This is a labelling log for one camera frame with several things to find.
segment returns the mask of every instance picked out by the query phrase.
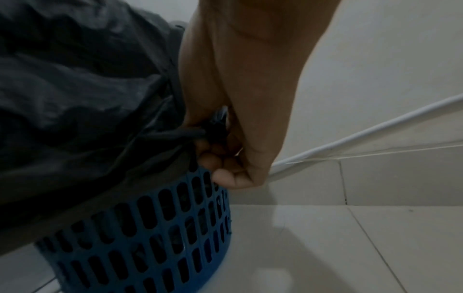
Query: white cable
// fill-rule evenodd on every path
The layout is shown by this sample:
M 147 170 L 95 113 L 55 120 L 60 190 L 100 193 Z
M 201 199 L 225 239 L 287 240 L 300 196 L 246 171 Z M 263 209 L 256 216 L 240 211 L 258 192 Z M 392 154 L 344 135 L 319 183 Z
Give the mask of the white cable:
M 455 103 L 458 103 L 458 102 L 461 102 L 461 101 L 463 101 L 463 93 L 461 93 L 459 95 L 456 95 L 456 96 L 453 96 L 453 97 L 445 98 L 445 99 L 443 99 L 441 101 L 438 101 L 438 102 L 435 102 L 435 103 L 432 103 L 432 104 L 429 104 L 427 106 L 424 106 L 422 108 L 419 108 L 417 110 L 409 112 L 407 114 L 404 114 L 404 115 L 399 116 L 397 118 L 394 118 L 392 120 L 383 122 L 381 124 L 375 125 L 373 127 L 367 128 L 367 129 L 362 130 L 360 132 L 357 132 L 355 134 L 344 137 L 344 138 L 342 138 L 340 140 L 337 140 L 337 141 L 334 141 L 334 142 L 331 142 L 331 143 L 316 147 L 316 148 L 311 149 L 311 150 L 307 150 L 305 152 L 302 152 L 300 154 L 294 155 L 292 157 L 289 157 L 289 158 L 286 158 L 286 159 L 283 159 L 283 160 L 280 160 L 280 161 L 276 161 L 276 162 L 274 162 L 272 164 L 272 169 L 270 170 L 270 174 L 275 174 L 275 173 L 281 172 L 281 171 L 283 171 L 285 169 L 288 169 L 289 167 L 293 166 L 294 164 L 304 162 L 306 159 L 308 159 L 310 157 L 314 157 L 317 154 L 320 154 L 322 152 L 332 151 L 332 150 L 337 149 L 337 148 L 339 148 L 339 147 L 341 147 L 341 146 L 343 146 L 343 145 L 345 145 L 347 143 L 350 143 L 352 141 L 363 139 L 363 138 L 365 138 L 365 137 L 367 137 L 369 135 L 372 135 L 372 134 L 374 134 L 376 132 L 385 130 L 385 129 L 393 127 L 393 126 L 397 126 L 397 125 L 405 123 L 405 122 L 408 122 L 408 121 L 413 120 L 413 119 L 415 119 L 415 118 L 417 118 L 419 116 L 422 116 L 422 115 L 428 114 L 430 112 L 440 110 L 442 108 L 445 108 L 445 107 L 447 107 L 449 105 L 452 105 L 452 104 L 455 104 Z

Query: hand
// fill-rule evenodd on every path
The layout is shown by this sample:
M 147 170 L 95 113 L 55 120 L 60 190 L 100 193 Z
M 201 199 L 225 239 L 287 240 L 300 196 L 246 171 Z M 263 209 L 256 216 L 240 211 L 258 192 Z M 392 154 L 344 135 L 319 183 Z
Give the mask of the hand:
M 282 14 L 279 6 L 246 0 L 200 1 L 183 38 L 179 74 L 185 126 L 229 107 L 226 140 L 196 143 L 198 162 L 214 182 L 226 188 L 265 182 L 283 145 L 300 72 L 334 8 L 307 37 L 300 9 Z

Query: blue laundry basket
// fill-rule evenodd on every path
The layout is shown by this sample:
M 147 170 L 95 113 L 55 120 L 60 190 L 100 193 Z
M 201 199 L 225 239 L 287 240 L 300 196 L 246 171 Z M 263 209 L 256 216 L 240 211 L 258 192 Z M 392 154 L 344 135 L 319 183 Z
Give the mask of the blue laundry basket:
M 198 291 L 230 244 L 228 192 L 202 168 L 36 243 L 64 293 Z

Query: black garbage bag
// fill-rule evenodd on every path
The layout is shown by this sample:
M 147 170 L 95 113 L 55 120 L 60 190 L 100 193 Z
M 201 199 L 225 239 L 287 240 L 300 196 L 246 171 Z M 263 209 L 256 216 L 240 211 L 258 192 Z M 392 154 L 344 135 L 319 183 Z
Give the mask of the black garbage bag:
M 0 253 L 184 174 L 184 28 L 117 0 L 0 1 Z

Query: white wall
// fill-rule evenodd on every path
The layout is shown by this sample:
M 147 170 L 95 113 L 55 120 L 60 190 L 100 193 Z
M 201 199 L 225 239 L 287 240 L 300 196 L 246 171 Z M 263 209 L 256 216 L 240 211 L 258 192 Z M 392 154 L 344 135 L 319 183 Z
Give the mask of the white wall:
M 129 0 L 188 20 L 197 0 Z M 463 92 L 463 1 L 343 0 L 300 79 L 286 158 Z M 463 139 L 453 113 L 356 146 L 370 152 Z

